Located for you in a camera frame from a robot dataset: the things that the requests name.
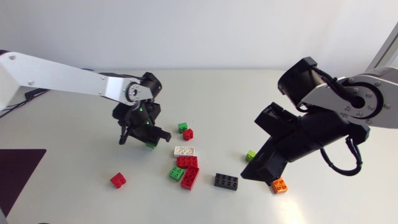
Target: green lego brick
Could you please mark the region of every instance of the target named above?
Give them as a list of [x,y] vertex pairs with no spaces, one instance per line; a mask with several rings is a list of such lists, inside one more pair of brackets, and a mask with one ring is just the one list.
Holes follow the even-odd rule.
[[186,123],[178,124],[178,131],[180,134],[182,134],[187,129],[188,129],[188,125]]
[[171,171],[169,176],[171,177],[171,179],[179,181],[182,177],[182,175],[184,174],[184,170],[178,167],[174,167]]
[[254,158],[254,156],[256,156],[256,153],[252,150],[249,150],[248,154],[246,155],[246,161],[250,162]]
[[145,143],[145,146],[146,146],[146,147],[149,147],[149,148],[151,148],[151,149],[155,149],[155,147],[156,147],[156,146],[154,146],[153,144],[151,144],[151,143],[149,143],[149,142],[146,142],[146,143]]

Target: dark mat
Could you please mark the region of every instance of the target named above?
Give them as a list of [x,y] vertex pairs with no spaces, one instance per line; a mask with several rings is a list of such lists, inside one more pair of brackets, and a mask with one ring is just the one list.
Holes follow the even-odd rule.
[[0,149],[0,208],[8,215],[45,149]]

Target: white lego brick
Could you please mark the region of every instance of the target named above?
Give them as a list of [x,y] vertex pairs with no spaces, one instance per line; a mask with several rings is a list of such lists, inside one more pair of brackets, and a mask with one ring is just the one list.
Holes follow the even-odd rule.
[[174,149],[174,157],[178,156],[194,156],[195,147],[176,146]]

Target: black lego brick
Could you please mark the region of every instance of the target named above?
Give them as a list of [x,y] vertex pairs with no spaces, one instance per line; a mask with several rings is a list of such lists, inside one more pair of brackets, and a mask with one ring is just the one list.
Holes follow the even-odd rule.
[[214,186],[236,190],[238,189],[238,178],[224,174],[216,174]]

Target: tabletop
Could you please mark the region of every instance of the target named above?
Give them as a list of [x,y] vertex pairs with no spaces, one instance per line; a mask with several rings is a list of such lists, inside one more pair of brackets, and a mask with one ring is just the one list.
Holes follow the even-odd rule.
[[[144,71],[112,71],[141,76]],[[359,145],[363,169],[354,177],[332,171],[316,151],[289,163],[289,188],[274,195],[240,173],[248,150],[269,135],[254,123],[273,101],[300,115],[277,89],[283,71],[153,70],[163,89],[156,125],[172,133],[155,149],[121,133],[116,102],[50,91],[0,119],[1,149],[46,149],[7,220],[16,223],[398,223],[397,130],[371,128]],[[177,124],[195,137],[184,141]],[[192,190],[169,177],[175,146],[194,146],[199,175]],[[344,140],[326,147],[352,169]],[[127,183],[109,181],[121,172]],[[237,191],[215,187],[216,173],[239,177]]]

